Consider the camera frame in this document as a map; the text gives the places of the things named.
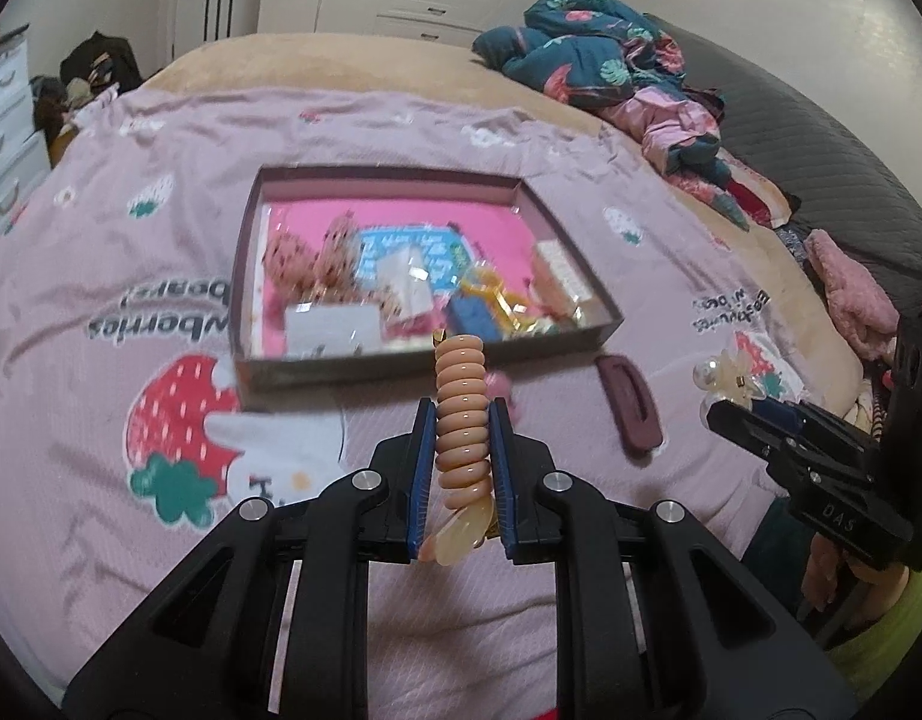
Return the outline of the person right hand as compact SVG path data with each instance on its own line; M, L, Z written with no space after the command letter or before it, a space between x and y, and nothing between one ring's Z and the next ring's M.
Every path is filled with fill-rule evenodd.
M861 600L848 616L848 626L857 628L861 624L879 621L897 605L910 582L910 569L900 562L893 562L887 569L876 571L840 550L830 539L813 535L801 582L804 600L814 610L824 611L835 601L845 582L856 582L861 589Z

